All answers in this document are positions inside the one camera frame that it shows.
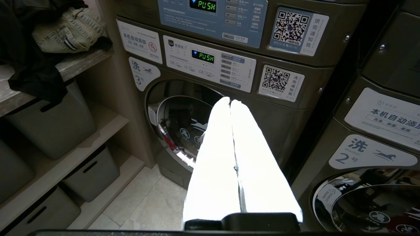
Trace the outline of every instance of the wooden shelf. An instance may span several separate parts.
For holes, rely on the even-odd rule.
[[[112,55],[113,52],[90,50],[70,55],[55,67],[63,80],[67,81]],[[0,117],[35,98],[29,94],[10,89],[7,80],[14,73],[15,71],[9,65],[0,65]]]
[[[93,201],[84,203],[81,213],[67,229],[87,229],[105,208],[120,194],[136,174],[144,167],[144,162],[115,147],[108,146],[115,163],[120,166],[120,176]]]
[[[18,155],[35,171],[36,176],[0,205],[0,231],[128,123],[126,118],[105,107],[93,102],[88,102],[88,106],[98,130],[60,159],[48,159],[31,144],[19,144],[25,145],[25,148],[21,148],[20,151],[25,152],[26,155],[19,153],[17,149]]]

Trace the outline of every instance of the control panel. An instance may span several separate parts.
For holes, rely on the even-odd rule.
[[[259,48],[267,0],[158,0],[163,25]]]
[[[202,79],[251,92],[257,60],[164,35],[166,65]]]

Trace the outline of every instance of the dryer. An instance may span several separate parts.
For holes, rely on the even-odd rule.
[[[304,231],[420,231],[420,99],[359,75],[292,184]]]
[[[332,67],[311,67],[118,18],[162,174],[188,187],[212,106],[246,104],[284,167]]]
[[[313,66],[334,66],[368,0],[114,0],[118,16]]]

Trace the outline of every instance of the gray storage bin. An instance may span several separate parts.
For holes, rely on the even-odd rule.
[[[63,183],[83,200],[90,202],[114,182],[119,175],[120,170],[104,144],[70,172],[63,179]]]
[[[8,225],[0,235],[24,236],[42,229],[66,229],[81,210],[55,186]]]
[[[5,116],[52,159],[62,157],[96,131],[76,82],[66,83],[68,93],[60,104],[34,99]]]
[[[34,177],[34,172],[0,139],[0,203]]]

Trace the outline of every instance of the qr code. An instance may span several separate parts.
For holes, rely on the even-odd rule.
[[[284,92],[289,78],[289,73],[282,70],[276,70],[274,68],[267,67],[265,69],[262,86],[265,88],[271,88],[276,91]]]
[[[302,43],[308,21],[309,16],[279,11],[273,39],[299,46]]]

